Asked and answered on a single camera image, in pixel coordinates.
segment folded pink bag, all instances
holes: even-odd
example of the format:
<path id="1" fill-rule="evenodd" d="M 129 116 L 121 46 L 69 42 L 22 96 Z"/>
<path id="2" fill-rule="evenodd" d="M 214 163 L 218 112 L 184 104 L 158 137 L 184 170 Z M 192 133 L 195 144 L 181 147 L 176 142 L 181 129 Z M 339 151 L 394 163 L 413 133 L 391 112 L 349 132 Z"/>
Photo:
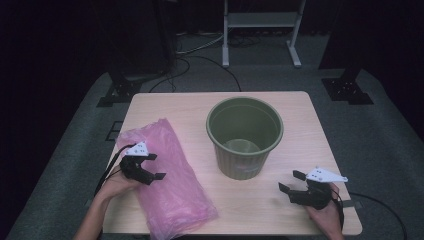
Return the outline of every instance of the folded pink bag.
<path id="1" fill-rule="evenodd" d="M 155 161 L 146 160 L 142 167 L 151 173 L 166 173 L 163 180 L 137 189 L 152 240 L 179 237 L 218 217 L 167 119 L 122 132 L 117 146 L 141 141 L 145 141 L 150 153 L 157 154 Z"/>

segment forearm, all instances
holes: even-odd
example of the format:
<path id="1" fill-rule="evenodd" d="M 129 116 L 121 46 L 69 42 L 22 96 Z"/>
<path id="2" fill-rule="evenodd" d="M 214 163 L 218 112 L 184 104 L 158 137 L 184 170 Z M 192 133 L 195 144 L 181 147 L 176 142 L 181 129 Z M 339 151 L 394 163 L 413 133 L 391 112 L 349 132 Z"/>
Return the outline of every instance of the forearm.
<path id="1" fill-rule="evenodd" d="M 96 195 L 91 203 L 88 212 L 74 236 L 74 240 L 78 239 L 97 239 L 105 218 L 106 209 L 109 204 L 110 198 L 103 197 L 102 195 Z"/>

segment green plastic bin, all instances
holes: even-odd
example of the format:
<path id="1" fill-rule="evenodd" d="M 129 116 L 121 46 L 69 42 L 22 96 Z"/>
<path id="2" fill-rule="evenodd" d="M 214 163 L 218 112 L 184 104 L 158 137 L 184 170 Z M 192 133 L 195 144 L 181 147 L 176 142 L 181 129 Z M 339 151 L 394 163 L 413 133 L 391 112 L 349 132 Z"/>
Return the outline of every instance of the green plastic bin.
<path id="1" fill-rule="evenodd" d="M 283 136 L 283 122 L 268 103 L 251 97 L 223 100 L 209 112 L 206 130 L 218 167 L 236 180 L 259 174 L 268 154 Z"/>

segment person's right hand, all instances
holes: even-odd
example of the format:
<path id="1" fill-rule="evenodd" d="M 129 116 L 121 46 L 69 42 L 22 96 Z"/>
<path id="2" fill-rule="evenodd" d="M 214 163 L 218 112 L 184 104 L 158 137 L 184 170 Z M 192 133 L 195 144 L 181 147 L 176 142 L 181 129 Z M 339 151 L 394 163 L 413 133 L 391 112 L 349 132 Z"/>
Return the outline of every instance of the person's right hand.
<path id="1" fill-rule="evenodd" d="M 333 192 L 333 198 L 337 199 L 339 194 L 339 188 L 334 184 L 330 183 Z M 313 207 L 305 206 L 306 211 L 309 214 L 309 218 L 315 222 L 318 228 L 327 236 L 330 240 L 344 239 L 342 234 L 342 228 L 340 226 L 339 212 L 337 206 L 333 201 L 330 201 L 328 205 L 321 209 L 316 210 Z"/>

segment person's left hand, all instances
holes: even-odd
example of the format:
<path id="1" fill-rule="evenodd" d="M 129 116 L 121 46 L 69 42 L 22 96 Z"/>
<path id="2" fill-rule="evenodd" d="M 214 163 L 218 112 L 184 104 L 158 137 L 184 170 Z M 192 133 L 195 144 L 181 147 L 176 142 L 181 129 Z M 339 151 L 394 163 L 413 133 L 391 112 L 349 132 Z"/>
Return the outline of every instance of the person's left hand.
<path id="1" fill-rule="evenodd" d="M 119 166 L 112 169 L 109 176 L 106 178 L 105 183 L 99 190 L 98 194 L 101 194 L 105 198 L 113 198 L 129 189 L 139 186 L 141 183 L 128 179 L 124 176 Z"/>

